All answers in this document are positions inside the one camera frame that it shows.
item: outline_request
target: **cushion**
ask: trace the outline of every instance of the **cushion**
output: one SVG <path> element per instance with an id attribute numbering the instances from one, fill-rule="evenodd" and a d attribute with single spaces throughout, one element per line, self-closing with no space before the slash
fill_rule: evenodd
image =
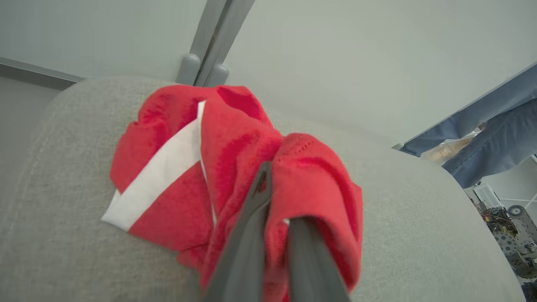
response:
<path id="1" fill-rule="evenodd" d="M 60 93 L 36 129 L 13 198 L 0 209 L 0 301 L 199 301 L 173 252 L 100 221 L 114 193 L 115 145 L 143 101 L 172 83 L 112 78 Z M 353 301 L 524 301 L 507 260 L 441 167 L 271 110 L 284 133 L 333 148 L 364 198 Z"/>

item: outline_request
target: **red and white cloth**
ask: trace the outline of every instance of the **red and white cloth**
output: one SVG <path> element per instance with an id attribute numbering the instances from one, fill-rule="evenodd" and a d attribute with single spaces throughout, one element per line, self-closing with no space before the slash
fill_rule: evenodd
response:
<path id="1" fill-rule="evenodd" d="M 165 248 L 207 286 L 261 163 L 272 161 L 264 301 L 288 300 L 287 224 L 311 216 L 350 290 L 358 282 L 362 200 L 337 155 L 308 134 L 282 136 L 244 87 L 164 87 L 115 151 L 117 191 L 102 220 Z"/>

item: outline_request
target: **red cloth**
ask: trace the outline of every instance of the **red cloth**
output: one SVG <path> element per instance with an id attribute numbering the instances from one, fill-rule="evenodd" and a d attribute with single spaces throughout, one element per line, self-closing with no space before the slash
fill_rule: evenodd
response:
<path id="1" fill-rule="evenodd" d="M 264 301 L 288 300 L 283 220 L 305 215 L 316 218 L 351 290 L 360 271 L 360 187 L 352 183 L 338 156 L 313 136 L 282 136 L 244 87 L 174 85 L 153 93 L 118 143 L 110 177 L 119 192 L 166 141 L 197 118 L 198 103 L 204 100 L 202 163 L 194 164 L 162 192 L 129 233 L 179 251 L 178 261 L 198 270 L 202 287 L 207 286 L 257 169 L 272 161 Z"/>

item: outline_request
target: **person's leg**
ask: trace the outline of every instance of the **person's leg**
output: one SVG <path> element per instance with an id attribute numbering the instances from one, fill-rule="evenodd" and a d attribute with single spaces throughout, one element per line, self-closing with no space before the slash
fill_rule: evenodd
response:
<path id="1" fill-rule="evenodd" d="M 537 99 L 492 118 L 483 132 L 442 167 L 463 188 L 507 171 L 537 152 Z"/>
<path id="2" fill-rule="evenodd" d="M 400 151 L 421 156 L 447 139 L 460 139 L 494 116 L 537 98 L 537 65 L 409 141 Z"/>

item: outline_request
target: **white stripe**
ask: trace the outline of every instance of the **white stripe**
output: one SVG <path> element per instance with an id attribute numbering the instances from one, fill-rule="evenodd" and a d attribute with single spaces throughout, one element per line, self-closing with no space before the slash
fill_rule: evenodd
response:
<path id="1" fill-rule="evenodd" d="M 114 195 L 102 221 L 128 232 L 157 197 L 200 160 L 199 125 L 194 120 L 172 136 L 123 194 Z"/>
<path id="2" fill-rule="evenodd" d="M 199 123 L 199 131 L 200 131 L 200 153 L 201 153 L 201 120 L 203 118 L 203 112 L 205 109 L 205 102 L 199 102 L 198 103 L 198 123 Z M 200 156 L 200 162 L 201 162 L 201 170 L 203 171 L 203 176 L 205 178 L 205 182 L 207 183 L 207 172 L 205 172 L 205 165 L 203 164 L 203 156 Z M 211 203 L 211 211 L 213 213 L 213 227 L 216 226 L 216 212 L 214 211 L 213 203 Z"/>

